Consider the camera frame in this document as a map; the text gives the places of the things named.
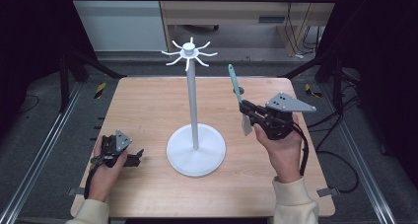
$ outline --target white stand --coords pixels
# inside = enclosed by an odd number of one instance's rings
[[[167,55],[180,54],[177,60],[167,65],[173,65],[182,58],[187,59],[185,71],[187,72],[191,124],[181,127],[172,135],[167,145],[167,156],[170,164],[188,177],[204,177],[211,174],[222,164],[226,154],[226,145],[222,135],[207,124],[197,123],[194,59],[203,66],[209,66],[197,57],[199,54],[206,56],[217,54],[199,52],[199,49],[206,47],[209,43],[195,48],[191,37],[190,42],[185,43],[183,47],[173,41],[173,44],[181,49],[180,52],[163,52]]]

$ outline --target beige sleeve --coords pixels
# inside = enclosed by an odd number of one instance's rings
[[[273,181],[273,186],[276,192],[274,224],[317,223],[319,208],[317,203],[308,196],[304,178],[289,184]]]
[[[107,224],[108,205],[104,202],[86,199],[83,201],[77,215],[66,224]]]

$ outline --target white wall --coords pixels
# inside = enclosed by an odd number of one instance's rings
[[[157,1],[74,1],[95,51],[167,50]]]

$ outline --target wooden tabletop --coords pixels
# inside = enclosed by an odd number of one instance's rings
[[[282,78],[238,78],[243,99],[256,105],[284,92],[295,96],[291,82]],[[237,97],[230,78],[196,78],[197,118],[218,130],[227,146],[224,162],[209,176],[190,178],[170,164],[166,148],[179,128],[190,124],[185,77],[123,78],[114,93],[101,135],[117,129],[133,142],[129,154],[145,149],[139,167],[123,168],[108,199],[110,217],[268,217],[273,215],[275,172],[254,132],[244,136]],[[319,215],[335,208],[330,196],[319,197],[326,182],[312,146],[303,115],[300,126],[310,143],[305,171],[310,196]],[[80,187],[86,183],[88,168]],[[71,214],[82,201],[75,197]]]

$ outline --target hand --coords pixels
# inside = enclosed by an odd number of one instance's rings
[[[102,150],[102,137],[96,143],[94,156],[101,155]],[[128,152],[125,150],[117,158],[116,164],[112,168],[109,168],[105,164],[101,164],[93,175],[92,182],[90,184],[89,199],[105,202],[111,189],[116,183],[117,177],[119,176],[120,170],[125,164],[128,157]]]
[[[293,121],[299,124],[298,116],[295,114]],[[292,131],[283,139],[270,140],[259,124],[254,125],[254,130],[257,141],[267,150],[271,166],[277,173],[277,181],[284,184],[300,179],[301,136]]]

